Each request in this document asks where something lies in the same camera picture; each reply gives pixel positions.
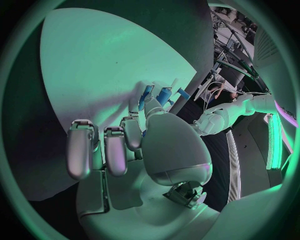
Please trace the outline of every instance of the green led strip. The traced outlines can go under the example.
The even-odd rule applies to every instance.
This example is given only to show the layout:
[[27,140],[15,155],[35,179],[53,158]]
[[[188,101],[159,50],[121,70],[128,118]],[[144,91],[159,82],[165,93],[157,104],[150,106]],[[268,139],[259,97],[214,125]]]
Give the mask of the green led strip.
[[266,169],[280,169],[283,154],[281,121],[278,114],[268,116],[269,146]]

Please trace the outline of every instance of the white curved panel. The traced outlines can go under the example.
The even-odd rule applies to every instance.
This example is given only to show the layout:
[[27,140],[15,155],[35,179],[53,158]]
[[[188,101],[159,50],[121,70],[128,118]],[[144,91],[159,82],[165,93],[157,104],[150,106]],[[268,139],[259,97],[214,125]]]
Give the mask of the white curved panel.
[[128,100],[139,81],[171,85],[177,78],[177,91],[196,74],[179,53],[146,29],[84,8],[49,13],[41,34],[40,62],[48,97],[65,131],[79,118],[92,120],[101,131],[119,125],[128,115]]

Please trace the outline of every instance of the green light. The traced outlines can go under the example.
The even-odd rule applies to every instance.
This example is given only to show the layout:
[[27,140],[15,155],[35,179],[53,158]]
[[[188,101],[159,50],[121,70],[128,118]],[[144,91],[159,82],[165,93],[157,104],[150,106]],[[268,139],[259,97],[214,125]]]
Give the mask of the green light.
[[278,114],[268,116],[269,146],[266,169],[279,169],[282,161],[282,127]]

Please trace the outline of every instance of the purple light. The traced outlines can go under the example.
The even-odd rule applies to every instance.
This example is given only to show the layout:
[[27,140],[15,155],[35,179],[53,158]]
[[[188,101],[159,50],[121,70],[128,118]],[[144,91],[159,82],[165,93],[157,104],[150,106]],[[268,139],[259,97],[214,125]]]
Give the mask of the purple light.
[[274,101],[274,102],[275,102],[277,111],[280,113],[280,115],[283,116],[285,118],[285,120],[287,120],[290,124],[292,124],[293,126],[298,128],[299,125],[298,125],[297,121],[293,117],[288,115],[285,111],[283,111],[282,108],[278,105],[278,103],[276,101]]

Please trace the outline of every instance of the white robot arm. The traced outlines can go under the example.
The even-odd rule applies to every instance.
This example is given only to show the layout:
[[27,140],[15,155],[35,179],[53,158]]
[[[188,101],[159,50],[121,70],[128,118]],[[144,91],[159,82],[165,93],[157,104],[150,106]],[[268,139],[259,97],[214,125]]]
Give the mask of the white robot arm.
[[192,127],[201,136],[213,135],[231,127],[239,116],[249,116],[255,112],[277,113],[273,96],[243,94],[235,102],[223,103],[205,110]]

